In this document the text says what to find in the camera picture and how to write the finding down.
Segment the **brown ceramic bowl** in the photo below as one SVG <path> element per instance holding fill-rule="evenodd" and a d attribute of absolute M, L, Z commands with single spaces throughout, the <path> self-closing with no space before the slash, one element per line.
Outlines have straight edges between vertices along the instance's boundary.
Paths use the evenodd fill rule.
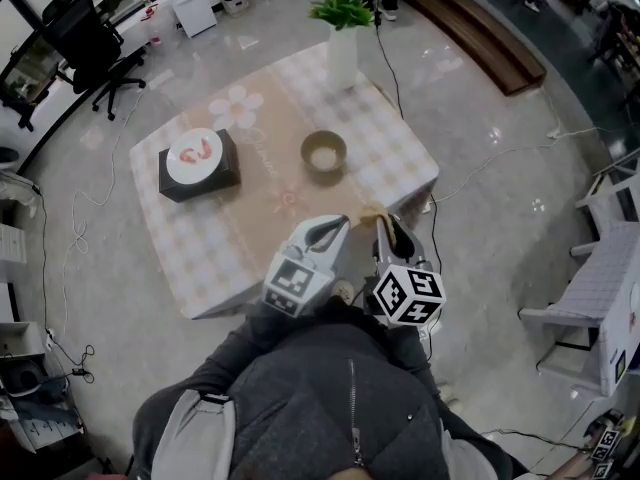
<path fill-rule="evenodd" d="M 343 167 L 347 145 L 337 133 L 318 130 L 303 139 L 300 155 L 309 170 L 321 174 L 332 173 Z"/>

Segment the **person's left forearm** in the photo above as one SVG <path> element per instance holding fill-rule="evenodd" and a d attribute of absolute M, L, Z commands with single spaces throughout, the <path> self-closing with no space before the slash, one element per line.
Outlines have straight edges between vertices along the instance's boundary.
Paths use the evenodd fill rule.
<path fill-rule="evenodd" d="M 178 399 L 187 390 L 224 394 L 258 357 L 281 342 L 299 319 L 260 305 L 186 379 L 159 390 L 137 411 L 132 428 L 134 456 L 149 460 Z"/>

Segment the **white drawer cabinet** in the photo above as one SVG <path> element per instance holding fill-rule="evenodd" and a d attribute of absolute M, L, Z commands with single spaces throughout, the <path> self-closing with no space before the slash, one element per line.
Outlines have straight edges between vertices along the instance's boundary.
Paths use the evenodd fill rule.
<path fill-rule="evenodd" d="M 27 263 L 25 233 L 22 229 L 0 223 L 0 261 Z"/>

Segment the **white round plate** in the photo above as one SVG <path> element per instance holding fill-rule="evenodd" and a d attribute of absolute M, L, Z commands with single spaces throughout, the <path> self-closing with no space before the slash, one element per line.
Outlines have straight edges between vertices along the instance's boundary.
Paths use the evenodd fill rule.
<path fill-rule="evenodd" d="M 197 155 L 201 150 L 201 139 L 206 138 L 212 149 L 209 159 L 201 160 L 197 164 L 187 164 L 179 160 L 180 152 L 185 148 L 193 148 Z M 193 128 L 182 133 L 169 147 L 166 157 L 166 168 L 169 176 L 183 185 L 193 185 L 204 181 L 219 166 L 223 153 L 220 136 L 208 128 Z"/>

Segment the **green plant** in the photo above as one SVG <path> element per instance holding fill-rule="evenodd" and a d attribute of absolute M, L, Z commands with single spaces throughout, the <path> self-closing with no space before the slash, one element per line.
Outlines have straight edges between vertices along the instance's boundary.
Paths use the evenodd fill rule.
<path fill-rule="evenodd" d="M 372 11 L 362 0 L 315 1 L 308 16 L 329 24 L 336 31 L 368 27 L 373 23 Z"/>

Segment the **white rack with grid cloth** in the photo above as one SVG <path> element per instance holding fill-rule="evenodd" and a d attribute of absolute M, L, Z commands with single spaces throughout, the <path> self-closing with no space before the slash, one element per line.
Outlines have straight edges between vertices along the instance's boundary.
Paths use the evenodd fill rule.
<path fill-rule="evenodd" d="M 536 369 L 608 398 L 640 347 L 640 157 L 632 167 L 613 164 L 597 173 L 575 208 L 589 212 L 598 238 L 570 249 L 585 261 L 558 301 L 521 308 L 518 317 L 585 330 L 586 345 L 557 341 Z"/>

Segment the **beige loofah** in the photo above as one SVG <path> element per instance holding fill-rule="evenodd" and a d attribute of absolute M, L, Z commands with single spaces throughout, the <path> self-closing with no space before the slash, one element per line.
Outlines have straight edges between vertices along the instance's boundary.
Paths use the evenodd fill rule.
<path fill-rule="evenodd" d="M 371 227 L 376 230 L 376 220 L 378 216 L 387 217 L 391 215 L 387 209 L 379 203 L 369 203 L 362 207 L 359 215 L 359 222 L 365 227 Z M 398 237 L 395 244 L 395 253 L 398 245 Z"/>

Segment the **table with checkered cloth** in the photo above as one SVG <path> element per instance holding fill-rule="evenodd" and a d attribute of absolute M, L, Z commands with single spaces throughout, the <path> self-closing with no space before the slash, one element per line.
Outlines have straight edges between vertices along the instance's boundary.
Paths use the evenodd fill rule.
<path fill-rule="evenodd" d="M 225 129 L 241 183 L 177 203 L 158 191 L 158 153 L 193 128 Z M 303 139 L 318 130 L 347 145 L 343 167 L 309 170 Z M 365 76 L 347 90 L 326 84 L 317 44 L 207 96 L 135 145 L 135 185 L 150 236 L 182 314 L 205 318 L 256 296 L 271 259 L 301 221 L 357 219 L 377 202 L 399 209 L 433 187 L 439 169 L 398 111 Z"/>

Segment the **black box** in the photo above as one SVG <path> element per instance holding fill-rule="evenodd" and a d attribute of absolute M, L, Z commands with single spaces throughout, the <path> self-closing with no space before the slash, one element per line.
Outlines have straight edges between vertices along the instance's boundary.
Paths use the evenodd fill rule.
<path fill-rule="evenodd" d="M 235 142 L 225 129 L 213 130 L 221 138 L 223 144 L 222 159 L 217 169 L 204 181 L 183 185 L 173 180 L 166 168 L 166 157 L 169 148 L 158 153 L 158 191 L 171 201 L 181 203 L 211 192 L 234 187 L 241 183 L 239 157 Z"/>

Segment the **person's dark clothed torso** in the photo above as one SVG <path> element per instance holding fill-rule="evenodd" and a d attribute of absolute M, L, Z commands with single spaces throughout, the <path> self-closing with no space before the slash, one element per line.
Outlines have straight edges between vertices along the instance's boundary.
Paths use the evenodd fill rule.
<path fill-rule="evenodd" d="M 230 388 L 229 480 L 449 480 L 436 403 L 368 333 L 306 324 L 255 359 Z"/>

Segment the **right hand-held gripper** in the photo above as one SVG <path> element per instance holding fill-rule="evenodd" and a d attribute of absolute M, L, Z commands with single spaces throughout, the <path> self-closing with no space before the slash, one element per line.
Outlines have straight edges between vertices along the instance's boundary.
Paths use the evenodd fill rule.
<path fill-rule="evenodd" d="M 387 327 L 423 327 L 446 303 L 441 275 L 399 216 L 378 216 L 376 233 L 376 266 L 365 278 L 363 311 Z"/>

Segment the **gray round appliance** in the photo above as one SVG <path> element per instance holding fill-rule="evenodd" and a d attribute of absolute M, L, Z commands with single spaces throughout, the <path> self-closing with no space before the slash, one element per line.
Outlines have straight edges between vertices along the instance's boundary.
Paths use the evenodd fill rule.
<path fill-rule="evenodd" d="M 37 392 L 47 378 L 44 370 L 31 359 L 10 358 L 0 362 L 0 385 L 11 397 Z"/>

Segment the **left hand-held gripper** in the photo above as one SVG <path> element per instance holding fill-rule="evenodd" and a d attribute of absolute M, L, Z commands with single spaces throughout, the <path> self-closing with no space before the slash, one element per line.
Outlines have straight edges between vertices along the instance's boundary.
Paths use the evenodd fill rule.
<path fill-rule="evenodd" d="M 350 219 L 342 214 L 298 224 L 291 241 L 285 241 L 272 259 L 263 283 L 263 303 L 299 317 L 325 301 L 337 280 L 336 262 L 350 229 Z"/>

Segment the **low white drawer unit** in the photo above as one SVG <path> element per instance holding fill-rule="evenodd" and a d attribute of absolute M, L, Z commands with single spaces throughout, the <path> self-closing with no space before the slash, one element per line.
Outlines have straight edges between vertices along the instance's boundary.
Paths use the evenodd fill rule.
<path fill-rule="evenodd" d="M 40 449 L 61 442 L 76 434 L 83 434 L 85 427 L 73 412 L 54 414 L 54 418 L 32 418 L 8 422 L 18 444 L 35 454 Z"/>

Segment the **clear jug with red label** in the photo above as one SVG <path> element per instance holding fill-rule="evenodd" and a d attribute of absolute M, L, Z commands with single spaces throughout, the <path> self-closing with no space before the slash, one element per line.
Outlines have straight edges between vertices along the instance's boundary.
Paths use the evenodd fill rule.
<path fill-rule="evenodd" d="M 154 47 L 163 44 L 165 18 L 163 9 L 152 3 L 144 10 L 144 15 L 140 19 L 141 26 L 146 34 L 147 42 Z"/>

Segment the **person's right forearm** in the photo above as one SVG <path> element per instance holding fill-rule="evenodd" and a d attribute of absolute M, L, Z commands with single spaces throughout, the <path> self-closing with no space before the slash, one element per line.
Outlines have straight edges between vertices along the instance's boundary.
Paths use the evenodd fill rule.
<path fill-rule="evenodd" d="M 473 430 L 441 399 L 440 391 L 431 373 L 430 363 L 420 342 L 418 330 L 414 327 L 401 326 L 387 330 L 386 336 L 394 361 L 426 386 L 435 402 L 443 429 L 449 433 L 453 441 L 470 445 L 491 465 L 499 480 L 509 480 L 512 466 L 507 454 L 494 442 Z"/>

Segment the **brown wooden step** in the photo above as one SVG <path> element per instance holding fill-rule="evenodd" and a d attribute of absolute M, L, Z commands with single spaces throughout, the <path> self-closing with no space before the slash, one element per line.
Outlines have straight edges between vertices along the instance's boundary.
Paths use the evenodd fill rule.
<path fill-rule="evenodd" d="M 546 69 L 475 0 L 404 0 L 449 36 L 506 96 L 540 86 Z"/>

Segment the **black office chair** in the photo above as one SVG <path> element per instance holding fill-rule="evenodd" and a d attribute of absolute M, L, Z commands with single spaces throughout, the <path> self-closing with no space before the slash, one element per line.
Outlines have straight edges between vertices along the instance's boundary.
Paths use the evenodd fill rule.
<path fill-rule="evenodd" d="M 110 21 L 100 18 L 93 0 L 52 0 L 42 19 L 46 42 L 73 70 L 68 80 L 73 91 L 98 91 L 92 102 L 95 112 L 99 101 L 107 97 L 107 117 L 113 121 L 116 91 L 125 85 L 146 87 L 143 79 L 129 76 L 134 68 L 144 65 L 144 49 L 138 47 L 124 55 L 124 39 Z"/>

